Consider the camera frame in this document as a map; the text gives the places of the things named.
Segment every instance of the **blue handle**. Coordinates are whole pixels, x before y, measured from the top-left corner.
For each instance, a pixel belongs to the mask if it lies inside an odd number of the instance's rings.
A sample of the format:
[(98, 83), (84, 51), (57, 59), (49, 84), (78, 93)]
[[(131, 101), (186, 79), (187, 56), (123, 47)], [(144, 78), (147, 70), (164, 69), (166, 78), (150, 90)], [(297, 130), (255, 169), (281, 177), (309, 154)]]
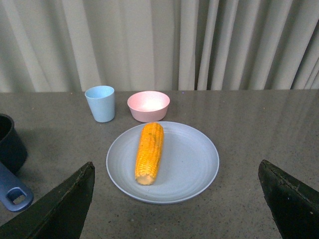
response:
[(0, 201), (11, 212), (20, 212), (31, 205), (33, 193), (0, 162)]

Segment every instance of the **yellow corn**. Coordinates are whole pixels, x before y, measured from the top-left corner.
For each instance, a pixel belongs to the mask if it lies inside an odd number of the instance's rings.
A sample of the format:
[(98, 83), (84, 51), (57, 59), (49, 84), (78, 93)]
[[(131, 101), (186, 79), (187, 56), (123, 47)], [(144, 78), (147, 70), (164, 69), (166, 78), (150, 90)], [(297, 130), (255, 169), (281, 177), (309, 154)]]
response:
[(152, 122), (144, 126), (136, 155), (135, 179), (138, 183), (150, 185), (155, 182), (163, 141), (164, 130), (159, 123)]

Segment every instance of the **light blue cup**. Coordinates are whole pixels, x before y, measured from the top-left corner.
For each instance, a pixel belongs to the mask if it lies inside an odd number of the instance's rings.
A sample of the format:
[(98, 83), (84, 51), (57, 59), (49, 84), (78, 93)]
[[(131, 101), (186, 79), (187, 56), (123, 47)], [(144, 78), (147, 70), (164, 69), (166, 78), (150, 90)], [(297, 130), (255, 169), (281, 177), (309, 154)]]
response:
[(97, 122), (111, 121), (115, 116), (115, 94), (110, 86), (95, 86), (85, 92), (92, 115)]

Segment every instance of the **plate rim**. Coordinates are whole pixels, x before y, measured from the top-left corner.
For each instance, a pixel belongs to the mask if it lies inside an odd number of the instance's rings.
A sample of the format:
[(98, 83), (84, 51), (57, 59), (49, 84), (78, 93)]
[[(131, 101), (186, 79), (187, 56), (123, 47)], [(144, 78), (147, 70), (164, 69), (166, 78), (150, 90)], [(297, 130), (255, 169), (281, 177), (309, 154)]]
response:
[(202, 134), (213, 146), (215, 152), (216, 152), (216, 161), (217, 161), (217, 168), (216, 168), (216, 172), (215, 174), (213, 175), (212, 179), (209, 181), (209, 183), (203, 187), (201, 190), (199, 190), (198, 192), (188, 196), (188, 197), (184, 197), (182, 199), (177, 199), (177, 200), (170, 200), (170, 201), (156, 201), (156, 200), (147, 200), (147, 199), (144, 199), (144, 198), (141, 198), (141, 197), (138, 197), (138, 196), (135, 196), (129, 192), (127, 192), (126, 190), (124, 190), (120, 185), (118, 185), (118, 183), (114, 180), (114, 178), (112, 177), (111, 173), (110, 173), (110, 170), (109, 170), (109, 166), (108, 166), (108, 158), (109, 158), (109, 154), (110, 154), (110, 151), (112, 149), (112, 146), (116, 143), (116, 141), (125, 133), (127, 133), (128, 131), (131, 131), (131, 130), (134, 130), (135, 128), (137, 127), (142, 127), (143, 125), (146, 125), (147, 123), (142, 123), (142, 124), (139, 124), (137, 126), (134, 126), (126, 131), (124, 131), (123, 133), (121, 133), (114, 141), (113, 143), (111, 144), (111, 146), (109, 147), (109, 150), (108, 150), (108, 153), (106, 155), (106, 168), (107, 168), (107, 172), (108, 172), (108, 175), (111, 179), (111, 181), (115, 184), (115, 186), (120, 189), (123, 193), (125, 193), (126, 195), (138, 200), (138, 201), (141, 201), (141, 202), (145, 202), (145, 203), (149, 203), (149, 204), (159, 204), (159, 205), (167, 205), (167, 204), (175, 204), (175, 203), (180, 203), (180, 202), (184, 202), (184, 201), (187, 201), (191, 198), (194, 198), (196, 196), (198, 196), (199, 194), (201, 194), (203, 191), (205, 191), (211, 184), (212, 182), (215, 180), (217, 174), (218, 174), (218, 171), (219, 171), (219, 164), (220, 164), (220, 160), (219, 160), (219, 154), (218, 154), (218, 150), (216, 148), (216, 146), (214, 145), (214, 143), (210, 140), (210, 138), (208, 136), (206, 136), (203, 132), (199, 131), (198, 129), (194, 128), (194, 127), (191, 127), (187, 124), (183, 124), (183, 123), (179, 123), (179, 122), (173, 122), (173, 121), (157, 121), (157, 123), (167, 123), (167, 124), (180, 124), (180, 125), (183, 125), (183, 126), (186, 126), (188, 128), (191, 128), (192, 130), (195, 130), (197, 132), (199, 132), (200, 134)]

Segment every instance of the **handle hole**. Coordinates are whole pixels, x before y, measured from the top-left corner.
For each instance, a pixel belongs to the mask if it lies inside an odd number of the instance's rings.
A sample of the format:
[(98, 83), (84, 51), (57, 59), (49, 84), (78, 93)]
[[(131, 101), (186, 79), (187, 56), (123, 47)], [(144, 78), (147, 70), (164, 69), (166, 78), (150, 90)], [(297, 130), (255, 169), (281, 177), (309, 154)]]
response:
[(8, 192), (7, 197), (15, 204), (21, 203), (26, 195), (20, 188), (13, 188)]

